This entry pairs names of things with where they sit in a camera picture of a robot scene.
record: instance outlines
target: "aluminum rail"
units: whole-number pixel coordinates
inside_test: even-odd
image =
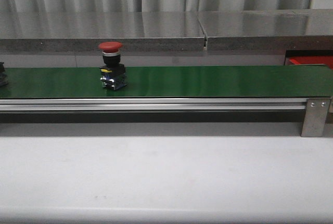
[[[0,111],[305,110],[307,98],[3,99]]]

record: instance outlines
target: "conveyor frame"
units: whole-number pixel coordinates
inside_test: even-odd
[[[305,110],[302,137],[323,134],[330,98],[90,98],[4,99],[0,112],[163,112]]]

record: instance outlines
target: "metal terminal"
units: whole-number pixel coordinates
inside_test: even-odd
[[[127,85],[127,76],[125,73],[116,77],[102,76],[100,80],[102,81],[103,88],[109,88],[112,90],[118,90]]]
[[[302,137],[321,137],[323,135],[329,104],[329,98],[311,98],[308,100]]]

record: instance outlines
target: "red button cap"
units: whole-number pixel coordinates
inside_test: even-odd
[[[110,42],[103,42],[98,45],[98,48],[103,50],[103,52],[117,52],[118,49],[122,47],[123,44],[120,42],[110,41]]]

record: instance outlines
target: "black object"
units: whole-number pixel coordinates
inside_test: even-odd
[[[4,63],[0,62],[0,86],[7,85],[8,79],[7,75],[5,74]]]
[[[117,77],[126,72],[123,64],[118,64],[116,67],[108,67],[107,65],[100,67],[102,75],[107,74],[108,77]]]
[[[206,123],[206,122],[302,122],[305,111],[66,111],[5,112],[0,123]]]
[[[106,67],[108,68],[117,67],[120,62],[120,54],[112,57],[103,55],[103,61],[106,64]]]
[[[333,50],[288,50],[286,58],[299,56],[333,56]]]

